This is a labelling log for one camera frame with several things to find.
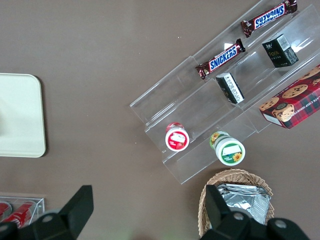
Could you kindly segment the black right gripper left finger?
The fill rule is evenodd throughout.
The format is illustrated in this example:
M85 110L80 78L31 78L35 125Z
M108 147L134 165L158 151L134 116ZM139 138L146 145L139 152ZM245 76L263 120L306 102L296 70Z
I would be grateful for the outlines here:
M47 213L18 231L20 240L76 240L94 211L93 188L83 185L58 213Z

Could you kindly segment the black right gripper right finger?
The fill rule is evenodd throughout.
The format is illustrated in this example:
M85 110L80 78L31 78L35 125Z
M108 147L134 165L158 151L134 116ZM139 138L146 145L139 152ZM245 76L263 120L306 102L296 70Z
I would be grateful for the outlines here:
M206 186L205 208L212 228L202 240L261 240L263 226L247 214L231 211L214 185Z

